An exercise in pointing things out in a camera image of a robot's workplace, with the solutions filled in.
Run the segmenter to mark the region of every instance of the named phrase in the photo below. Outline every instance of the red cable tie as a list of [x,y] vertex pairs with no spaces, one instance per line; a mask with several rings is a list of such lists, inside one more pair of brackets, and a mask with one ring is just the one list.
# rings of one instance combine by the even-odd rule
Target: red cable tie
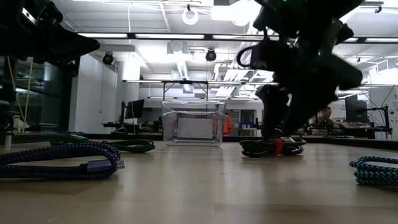
[[284,142],[279,138],[271,139],[272,143],[275,145],[274,156],[277,156],[282,153],[284,150]]

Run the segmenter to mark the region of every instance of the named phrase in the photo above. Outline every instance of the blue braided cable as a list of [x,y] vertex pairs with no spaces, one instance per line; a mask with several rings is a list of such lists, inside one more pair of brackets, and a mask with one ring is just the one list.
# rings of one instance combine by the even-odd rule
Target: blue braided cable
[[[88,164],[80,164],[80,166],[73,167],[11,165],[18,162],[48,161],[87,156],[104,156],[107,159],[107,169],[91,170],[91,172]],[[0,178],[55,180],[104,179],[117,171],[118,161],[120,161],[120,152],[108,144],[94,142],[63,144],[41,149],[0,154]]]
[[349,166],[357,168],[354,172],[356,181],[366,185],[385,185],[398,186],[398,168],[383,167],[367,164],[366,162],[382,162],[388,164],[398,164],[398,159],[364,156],[358,161],[351,161]]

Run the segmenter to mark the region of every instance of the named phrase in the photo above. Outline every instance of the orange shirt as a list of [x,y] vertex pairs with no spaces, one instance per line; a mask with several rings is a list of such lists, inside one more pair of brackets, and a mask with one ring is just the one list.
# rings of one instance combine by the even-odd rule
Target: orange shirt
[[224,131],[223,131],[223,134],[231,133],[231,129],[232,129],[231,118],[228,115],[225,115],[224,116]]

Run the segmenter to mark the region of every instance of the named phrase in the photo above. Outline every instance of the green braided cable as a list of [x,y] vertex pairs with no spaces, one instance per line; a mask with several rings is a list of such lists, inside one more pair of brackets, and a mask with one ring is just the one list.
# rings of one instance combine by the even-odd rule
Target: green braided cable
[[[90,141],[88,138],[84,138],[82,136],[77,136],[77,135],[63,135],[53,138],[50,141],[50,144],[51,146],[59,146],[70,143],[88,143],[88,142],[95,142],[95,141]],[[102,143],[113,146],[120,151],[131,152],[131,153],[145,153],[155,149],[155,143],[151,140],[145,140],[145,139],[116,141],[116,142],[103,141]]]

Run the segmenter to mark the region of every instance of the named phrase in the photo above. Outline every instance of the person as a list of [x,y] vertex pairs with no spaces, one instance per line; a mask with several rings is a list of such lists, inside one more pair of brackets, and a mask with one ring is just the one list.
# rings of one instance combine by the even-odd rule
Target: person
[[333,127],[334,123],[330,119],[330,116],[331,116],[331,108],[329,106],[323,108],[322,109],[322,114],[318,118],[317,126],[319,128],[327,128],[327,129],[330,128],[330,127]]
[[225,113],[223,134],[224,135],[231,134],[231,129],[232,129],[231,117],[229,116],[228,113]]

